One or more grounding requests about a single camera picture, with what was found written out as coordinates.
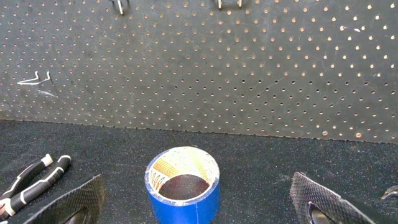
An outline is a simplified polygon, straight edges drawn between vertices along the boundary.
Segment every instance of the blue tape roll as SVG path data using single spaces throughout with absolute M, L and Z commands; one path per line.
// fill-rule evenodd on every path
M 172 200 L 159 193 L 172 177 L 191 174 L 208 182 L 199 196 Z M 176 147 L 160 153 L 148 165 L 145 184 L 155 216 L 161 224 L 206 224 L 212 221 L 220 204 L 220 170 L 214 158 L 194 147 Z

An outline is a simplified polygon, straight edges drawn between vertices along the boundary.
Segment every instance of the pegboard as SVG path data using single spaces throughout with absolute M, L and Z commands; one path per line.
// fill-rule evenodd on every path
M 0 119 L 397 142 L 393 0 L 121 4 L 0 3 Z

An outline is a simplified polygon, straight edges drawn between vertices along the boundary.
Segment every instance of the hand tool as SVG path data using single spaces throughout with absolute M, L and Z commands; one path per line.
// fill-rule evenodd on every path
M 22 171 L 3 195 L 0 196 L 0 221 L 15 215 L 24 205 L 57 183 L 69 168 L 70 161 L 70 156 L 61 156 L 57 164 L 52 167 L 51 171 L 43 179 L 28 188 L 26 187 L 32 179 L 48 167 L 53 160 L 47 154 L 41 160 Z

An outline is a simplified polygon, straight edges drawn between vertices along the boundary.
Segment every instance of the roll of tape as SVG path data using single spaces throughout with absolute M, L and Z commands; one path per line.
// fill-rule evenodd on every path
M 220 204 L 220 170 L 214 158 L 195 147 L 175 147 L 148 165 L 145 185 L 162 224 L 205 224 Z

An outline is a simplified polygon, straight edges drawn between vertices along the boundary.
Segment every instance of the speckled black surface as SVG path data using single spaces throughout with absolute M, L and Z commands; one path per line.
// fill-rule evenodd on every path
M 388 187 L 398 184 L 398 147 L 366 142 L 0 121 L 0 189 L 34 159 L 69 154 L 70 170 L 37 200 L 103 174 L 106 206 L 99 223 L 156 223 L 144 172 L 154 156 L 176 146 L 199 147 L 218 162 L 221 206 L 213 223 L 298 223 L 289 196 L 295 171 L 398 216 L 396 200 L 380 201 Z

